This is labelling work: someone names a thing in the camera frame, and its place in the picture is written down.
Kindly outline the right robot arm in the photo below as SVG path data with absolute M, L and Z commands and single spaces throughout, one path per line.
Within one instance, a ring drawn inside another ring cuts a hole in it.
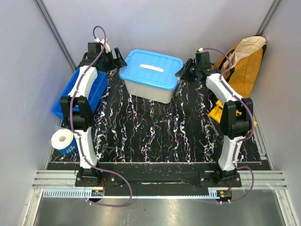
M 224 139 L 214 182 L 225 186 L 236 179 L 239 149 L 242 142 L 253 135 L 253 101 L 243 98 L 227 83 L 221 71 L 212 66 L 207 49 L 199 49 L 195 58 L 188 59 L 176 76 L 188 82 L 204 82 L 223 106 L 220 128 Z

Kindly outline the yellow test tube rack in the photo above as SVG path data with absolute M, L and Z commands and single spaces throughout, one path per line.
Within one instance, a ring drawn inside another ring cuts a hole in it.
M 250 98 L 229 100 L 224 104 L 218 100 L 217 103 L 220 104 L 217 104 L 208 115 L 220 123 L 221 130 L 225 135 L 243 132 L 243 136 L 245 136 L 245 132 L 248 133 L 257 125 L 257 122 L 253 120 L 253 102 Z

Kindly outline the white tape roll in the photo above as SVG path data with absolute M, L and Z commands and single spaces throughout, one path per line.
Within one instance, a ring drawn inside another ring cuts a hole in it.
M 78 151 L 76 139 L 69 129 L 59 129 L 51 138 L 51 145 L 63 155 L 73 155 Z

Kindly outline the light blue plastic lid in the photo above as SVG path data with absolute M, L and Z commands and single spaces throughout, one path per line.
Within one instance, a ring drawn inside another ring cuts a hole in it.
M 181 59 L 146 50 L 132 50 L 125 59 L 126 67 L 119 70 L 123 80 L 150 87 L 174 90 L 178 84 L 175 75 L 184 63 Z

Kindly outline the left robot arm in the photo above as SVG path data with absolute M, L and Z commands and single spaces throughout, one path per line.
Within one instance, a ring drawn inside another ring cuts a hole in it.
M 78 146 L 80 164 L 76 186 L 105 184 L 92 141 L 94 111 L 108 84 L 106 72 L 126 66 L 119 49 L 111 51 L 106 40 L 90 42 L 67 85 L 68 91 L 60 98 L 63 121 L 70 127 Z

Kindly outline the white plastic tub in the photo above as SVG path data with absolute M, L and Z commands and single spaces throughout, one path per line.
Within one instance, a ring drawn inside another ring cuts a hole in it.
M 171 102 L 175 91 L 175 89 L 166 90 L 161 88 L 155 88 L 128 80 L 124 80 L 124 83 L 130 95 L 142 97 L 148 100 L 157 101 L 164 104 L 168 104 Z

